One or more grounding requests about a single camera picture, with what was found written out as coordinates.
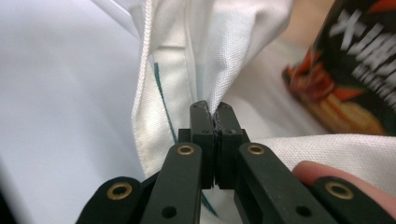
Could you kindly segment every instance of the orange packaging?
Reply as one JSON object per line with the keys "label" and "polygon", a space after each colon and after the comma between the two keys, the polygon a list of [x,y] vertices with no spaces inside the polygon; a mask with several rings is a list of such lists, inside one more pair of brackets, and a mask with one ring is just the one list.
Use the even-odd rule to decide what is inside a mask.
{"label": "orange packaging", "polygon": [[396,0],[336,0],[282,77],[331,132],[396,135]]}

